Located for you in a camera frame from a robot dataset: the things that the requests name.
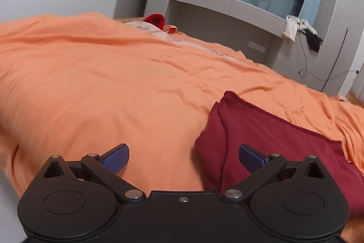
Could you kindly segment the dark red garment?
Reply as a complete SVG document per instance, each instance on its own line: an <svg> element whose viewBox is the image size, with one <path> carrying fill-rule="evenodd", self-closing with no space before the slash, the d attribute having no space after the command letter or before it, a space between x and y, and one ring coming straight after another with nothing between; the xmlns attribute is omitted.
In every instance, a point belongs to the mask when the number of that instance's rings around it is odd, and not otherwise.
<svg viewBox="0 0 364 243"><path fill-rule="evenodd" d="M213 105L194 144L206 190L223 192L249 177L238 157L241 144L265 155L280 153L290 161L318 156L345 195L351 216L363 216L363 174L346 160L340 141L296 126L231 91Z"/></svg>

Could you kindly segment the orange bed cover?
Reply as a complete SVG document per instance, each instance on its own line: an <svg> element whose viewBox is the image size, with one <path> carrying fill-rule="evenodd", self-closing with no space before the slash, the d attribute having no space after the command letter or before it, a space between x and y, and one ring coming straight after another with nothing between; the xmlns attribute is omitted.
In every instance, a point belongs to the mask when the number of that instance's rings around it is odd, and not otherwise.
<svg viewBox="0 0 364 243"><path fill-rule="evenodd" d="M363 109L268 67L159 39L99 13L1 24L1 170L22 195L49 156L126 143L123 177L145 192L198 191L192 154L226 91L340 141L363 168Z"/></svg>

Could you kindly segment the grey window desk unit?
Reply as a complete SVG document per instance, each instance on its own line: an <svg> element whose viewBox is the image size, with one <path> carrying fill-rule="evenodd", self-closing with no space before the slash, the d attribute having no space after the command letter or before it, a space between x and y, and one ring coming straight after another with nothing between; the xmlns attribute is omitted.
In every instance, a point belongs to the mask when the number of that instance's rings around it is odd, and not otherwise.
<svg viewBox="0 0 364 243"><path fill-rule="evenodd" d="M329 96L346 92L363 33L363 0L321 0L313 25L322 40L309 49L303 29L290 44L286 18L240 0L147 0L144 13L161 13L195 38L228 46L272 70Z"/></svg>

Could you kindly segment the black cloth on ledge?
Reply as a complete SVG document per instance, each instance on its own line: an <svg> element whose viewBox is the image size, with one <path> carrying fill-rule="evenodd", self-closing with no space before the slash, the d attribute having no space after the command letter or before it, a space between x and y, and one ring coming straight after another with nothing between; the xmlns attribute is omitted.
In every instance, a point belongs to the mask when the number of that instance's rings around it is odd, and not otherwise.
<svg viewBox="0 0 364 243"><path fill-rule="evenodd" d="M310 50L319 52L320 47L322 46L323 40L317 35L313 34L310 30L304 30L307 44Z"/></svg>

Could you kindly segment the pale floral pillow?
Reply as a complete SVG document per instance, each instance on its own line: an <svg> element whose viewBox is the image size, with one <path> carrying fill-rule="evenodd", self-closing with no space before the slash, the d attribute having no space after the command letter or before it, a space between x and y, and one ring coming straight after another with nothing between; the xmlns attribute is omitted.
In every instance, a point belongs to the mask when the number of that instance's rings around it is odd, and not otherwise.
<svg viewBox="0 0 364 243"><path fill-rule="evenodd" d="M168 41L178 45L195 47L203 51L211 52L213 54L225 57L229 60L245 61L246 59L245 55L241 51L235 51L232 48L226 47L219 43L209 43L197 38L193 38L182 33L181 31L178 31L175 34L170 35L164 32L163 30L160 30L157 27L153 26L152 24L146 23L144 20L133 19L121 22L129 26L138 28L139 30L145 33L150 33L164 41Z"/></svg>

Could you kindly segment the white cloth on ledge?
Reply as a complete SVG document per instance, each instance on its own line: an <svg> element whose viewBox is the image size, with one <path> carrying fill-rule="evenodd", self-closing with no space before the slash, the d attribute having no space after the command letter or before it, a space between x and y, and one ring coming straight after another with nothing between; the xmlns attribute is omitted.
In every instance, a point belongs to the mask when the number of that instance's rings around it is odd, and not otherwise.
<svg viewBox="0 0 364 243"><path fill-rule="evenodd" d="M296 34L300 29L307 29L309 23L305 19L301 19L299 17L295 17L293 15L286 16L286 26L282 33L282 37L285 41L290 44L294 44L296 41Z"/></svg>

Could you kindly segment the small orange patterned cloth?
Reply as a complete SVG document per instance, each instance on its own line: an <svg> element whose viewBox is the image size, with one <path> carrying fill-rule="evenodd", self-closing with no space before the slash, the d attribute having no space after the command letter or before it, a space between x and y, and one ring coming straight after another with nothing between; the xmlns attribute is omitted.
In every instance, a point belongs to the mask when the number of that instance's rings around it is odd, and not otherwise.
<svg viewBox="0 0 364 243"><path fill-rule="evenodd" d="M174 25L165 25L163 31L172 35L178 32L178 28Z"/></svg>

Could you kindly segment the bright red plush item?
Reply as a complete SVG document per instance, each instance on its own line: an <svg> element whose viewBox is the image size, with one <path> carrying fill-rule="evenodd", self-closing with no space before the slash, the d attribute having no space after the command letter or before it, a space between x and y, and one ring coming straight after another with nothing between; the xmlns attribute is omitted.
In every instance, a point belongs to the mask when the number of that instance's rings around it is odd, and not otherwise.
<svg viewBox="0 0 364 243"><path fill-rule="evenodd" d="M164 15L162 15L160 13L153 13L153 14L145 17L144 21L146 23L152 24L153 26L157 27L160 30L164 29L165 17L164 17Z"/></svg>

